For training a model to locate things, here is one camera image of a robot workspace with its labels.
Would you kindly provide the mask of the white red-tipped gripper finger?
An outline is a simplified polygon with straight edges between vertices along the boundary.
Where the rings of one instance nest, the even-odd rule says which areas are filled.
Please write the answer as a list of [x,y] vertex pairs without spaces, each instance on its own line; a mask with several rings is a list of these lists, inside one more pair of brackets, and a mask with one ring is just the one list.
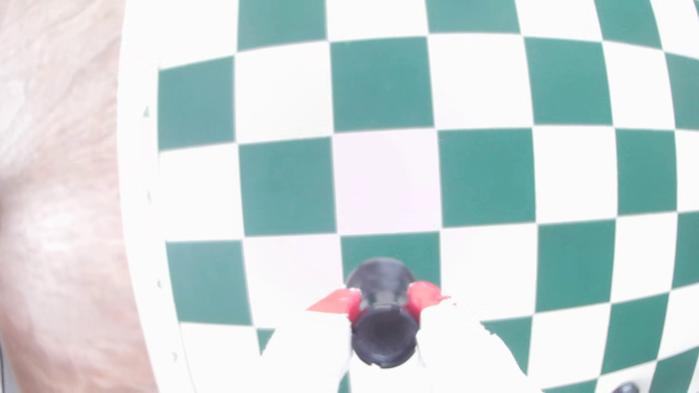
[[407,309],[419,322],[416,349],[432,392],[541,392],[466,302],[416,281],[407,290]]
[[361,300],[359,290],[336,289],[277,328],[262,354],[262,391],[337,392]]

